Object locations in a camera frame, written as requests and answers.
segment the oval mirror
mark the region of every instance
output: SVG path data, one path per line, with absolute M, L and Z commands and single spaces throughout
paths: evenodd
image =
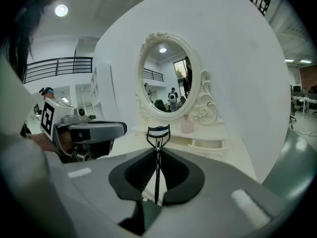
M 163 41 L 147 52 L 143 69 L 146 97 L 162 112 L 182 108 L 192 86 L 192 66 L 186 52 L 176 43 Z

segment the white vanity table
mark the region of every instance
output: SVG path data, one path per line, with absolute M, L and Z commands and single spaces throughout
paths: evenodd
M 180 46 L 186 52 L 192 67 L 190 94 L 183 106 L 172 113 L 163 112 L 155 107 L 154 102 L 149 99 L 143 80 L 143 68 L 149 50 L 165 42 Z M 169 124 L 171 140 L 166 148 L 229 163 L 256 180 L 249 154 L 241 138 L 233 133 L 229 135 L 223 120 L 219 117 L 218 108 L 210 92 L 209 72 L 201 69 L 196 52 L 184 40 L 171 34 L 150 34 L 140 50 L 135 81 L 136 101 L 139 102 L 138 125 L 131 128 L 130 134 L 115 140 L 107 158 L 150 148 L 146 140 L 148 127 Z M 188 115 L 194 122 L 194 132 L 186 134 L 181 131 L 184 115 Z

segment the window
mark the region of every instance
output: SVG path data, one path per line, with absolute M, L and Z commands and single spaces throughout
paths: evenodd
M 181 60 L 174 63 L 174 68 L 176 71 L 177 79 L 181 79 L 187 76 L 186 72 L 186 61 Z

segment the red brick wall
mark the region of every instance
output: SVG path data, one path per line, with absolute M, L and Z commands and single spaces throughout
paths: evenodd
M 308 90 L 317 85 L 317 65 L 300 68 L 302 88 L 307 88 Z

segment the white cabinet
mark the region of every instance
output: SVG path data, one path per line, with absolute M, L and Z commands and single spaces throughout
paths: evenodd
M 120 121 L 113 92 L 110 64 L 99 63 L 95 66 L 90 91 L 97 120 Z

